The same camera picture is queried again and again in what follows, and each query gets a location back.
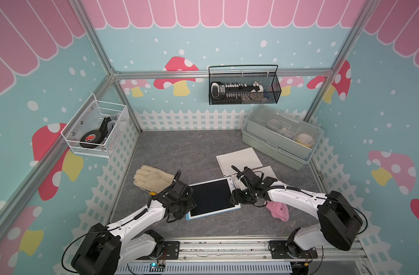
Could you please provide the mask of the white drawing tablet front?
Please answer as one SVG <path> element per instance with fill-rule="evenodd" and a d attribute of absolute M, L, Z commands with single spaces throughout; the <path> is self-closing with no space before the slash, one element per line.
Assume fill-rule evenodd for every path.
<path fill-rule="evenodd" d="M 237 173 L 232 168 L 232 166 L 235 166 L 240 171 L 243 171 L 244 167 L 254 169 L 263 166 L 262 162 L 252 147 L 224 155 L 219 155 L 216 157 L 216 159 L 225 177 L 235 175 Z"/>

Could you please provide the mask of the white drawing tablet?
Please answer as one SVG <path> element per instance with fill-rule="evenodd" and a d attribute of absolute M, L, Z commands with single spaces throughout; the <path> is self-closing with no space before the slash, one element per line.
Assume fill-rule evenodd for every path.
<path fill-rule="evenodd" d="M 261 167 L 261 168 L 253 169 L 253 172 L 258 177 L 260 177 L 260 176 L 263 175 L 263 178 L 265 178 L 265 177 L 271 177 L 271 178 L 277 179 L 277 176 L 275 175 L 275 173 L 272 170 L 271 166 L 266 166 L 266 167 Z M 244 189 L 247 188 L 247 186 L 241 180 L 239 180 L 236 175 L 231 175 L 231 178 L 232 178 L 232 181 L 233 181 L 233 183 L 234 183 L 234 185 L 235 185 L 235 187 L 237 189 L 244 190 Z"/>
<path fill-rule="evenodd" d="M 219 155 L 216 157 L 216 159 L 225 177 L 235 175 L 237 173 L 232 168 L 232 166 L 235 166 L 240 171 L 243 171 L 244 167 L 254 169 L 263 166 L 262 162 L 252 147 L 224 155 Z"/>

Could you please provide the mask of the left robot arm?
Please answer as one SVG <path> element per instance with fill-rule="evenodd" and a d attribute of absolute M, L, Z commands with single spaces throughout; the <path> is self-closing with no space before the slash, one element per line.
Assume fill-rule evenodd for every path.
<path fill-rule="evenodd" d="M 118 268 L 141 257 L 162 257 L 164 238 L 149 226 L 170 216 L 174 221 L 182 219 L 196 207 L 192 194 L 189 185 L 175 179 L 126 218 L 107 226 L 92 226 L 80 237 L 82 243 L 69 271 L 79 275 L 113 275 Z"/>

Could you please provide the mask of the blue framed drawing tablet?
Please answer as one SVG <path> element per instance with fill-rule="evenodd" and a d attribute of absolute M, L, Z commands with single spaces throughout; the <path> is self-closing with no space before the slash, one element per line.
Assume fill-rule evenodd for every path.
<path fill-rule="evenodd" d="M 231 177 L 194 183 L 190 187 L 193 190 L 192 198 L 196 207 L 186 214 L 186 220 L 194 220 L 241 208 L 240 205 L 230 202 L 232 192 L 235 190 L 235 184 Z"/>

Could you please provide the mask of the pink cleaning cloth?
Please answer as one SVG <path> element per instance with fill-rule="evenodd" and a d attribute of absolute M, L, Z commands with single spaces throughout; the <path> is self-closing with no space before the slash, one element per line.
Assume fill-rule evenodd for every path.
<path fill-rule="evenodd" d="M 266 208 L 270 211 L 274 218 L 283 222 L 287 222 L 290 218 L 289 209 L 286 204 L 270 201 L 267 203 Z"/>

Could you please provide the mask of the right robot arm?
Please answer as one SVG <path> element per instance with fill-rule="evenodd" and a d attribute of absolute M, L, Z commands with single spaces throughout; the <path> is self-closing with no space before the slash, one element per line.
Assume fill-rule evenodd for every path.
<path fill-rule="evenodd" d="M 231 193 L 233 205 L 255 205 L 263 199 L 266 206 L 289 205 L 318 220 L 308 228 L 296 228 L 279 249 L 289 258 L 308 256 L 317 246 L 332 245 L 341 251 L 349 251 L 363 227 L 364 216 L 337 191 L 316 193 L 289 186 L 265 176 L 258 176 L 250 168 L 239 170 L 233 166 L 236 177 L 245 189 Z"/>

